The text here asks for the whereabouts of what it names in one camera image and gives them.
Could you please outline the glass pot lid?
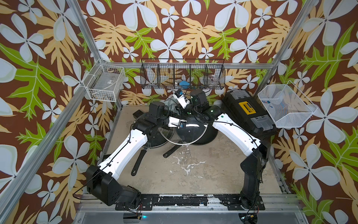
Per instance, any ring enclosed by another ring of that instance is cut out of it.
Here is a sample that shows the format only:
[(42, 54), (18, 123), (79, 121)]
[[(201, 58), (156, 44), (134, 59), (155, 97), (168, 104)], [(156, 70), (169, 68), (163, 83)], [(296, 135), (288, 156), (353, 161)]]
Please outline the glass pot lid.
[(199, 119), (196, 119), (196, 127), (192, 128), (177, 128), (177, 127), (168, 127), (168, 121), (165, 122), (163, 126), (158, 128), (158, 131), (161, 132), (161, 134), (164, 136), (164, 129), (166, 130), (174, 130), (174, 135), (171, 139), (168, 139), (170, 143), (173, 143), (175, 145), (190, 145), (195, 142), (197, 142), (206, 132), (208, 128), (208, 123), (206, 122), (200, 122)]
[(143, 145), (144, 148), (157, 148), (165, 145), (168, 142), (168, 139), (171, 139), (174, 135), (174, 130), (164, 130), (164, 136), (158, 131), (155, 135), (148, 138), (146, 144)]

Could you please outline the grey-green cloth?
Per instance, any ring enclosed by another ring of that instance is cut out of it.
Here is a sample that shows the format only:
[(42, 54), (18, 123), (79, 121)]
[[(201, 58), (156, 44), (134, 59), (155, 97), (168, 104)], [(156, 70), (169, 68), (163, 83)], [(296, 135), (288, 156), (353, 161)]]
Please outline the grey-green cloth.
[(178, 113), (179, 110), (177, 108), (178, 106), (178, 102), (177, 100), (173, 99), (173, 98), (167, 98), (165, 101), (164, 101), (164, 104), (168, 106), (169, 110), (173, 113)]

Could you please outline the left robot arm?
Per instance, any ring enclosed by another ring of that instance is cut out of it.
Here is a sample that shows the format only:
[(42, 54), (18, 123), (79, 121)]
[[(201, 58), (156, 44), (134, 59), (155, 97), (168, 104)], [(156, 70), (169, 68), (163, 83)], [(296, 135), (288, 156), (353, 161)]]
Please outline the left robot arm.
[(140, 191), (118, 183), (127, 163), (153, 138), (170, 141), (176, 133), (178, 142), (186, 145), (198, 139), (195, 133), (199, 128), (199, 123), (192, 115), (175, 113), (163, 102), (151, 103), (149, 111), (139, 115), (131, 125), (123, 143), (99, 165), (91, 165), (87, 169), (87, 191), (108, 206), (121, 203), (126, 209), (137, 209), (140, 205)]

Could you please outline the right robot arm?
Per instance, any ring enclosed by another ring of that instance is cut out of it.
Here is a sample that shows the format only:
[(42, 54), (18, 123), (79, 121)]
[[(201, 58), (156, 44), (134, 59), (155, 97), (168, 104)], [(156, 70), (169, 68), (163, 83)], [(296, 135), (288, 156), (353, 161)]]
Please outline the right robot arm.
[(235, 123), (225, 110), (217, 105), (210, 107), (203, 90), (196, 89), (191, 91), (190, 102), (189, 106), (199, 121), (204, 121), (223, 133), (247, 157), (240, 164), (245, 174), (240, 200), (244, 209), (252, 209), (259, 199), (260, 180), (267, 163), (267, 145)]

